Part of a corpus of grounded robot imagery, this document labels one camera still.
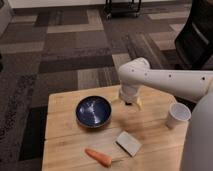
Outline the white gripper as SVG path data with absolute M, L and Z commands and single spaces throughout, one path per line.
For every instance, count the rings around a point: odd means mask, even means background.
M 122 85 L 119 89 L 119 96 L 112 98 L 111 103 L 120 102 L 120 99 L 126 103 L 134 103 L 139 110 L 142 109 L 142 101 L 139 96 L 139 87 L 132 85 Z

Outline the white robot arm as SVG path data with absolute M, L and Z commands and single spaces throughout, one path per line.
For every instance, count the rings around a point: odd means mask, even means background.
M 118 99 L 137 103 L 148 86 L 195 104 L 189 122 L 180 171 L 213 171 L 213 70 L 152 69 L 146 58 L 118 68 Z

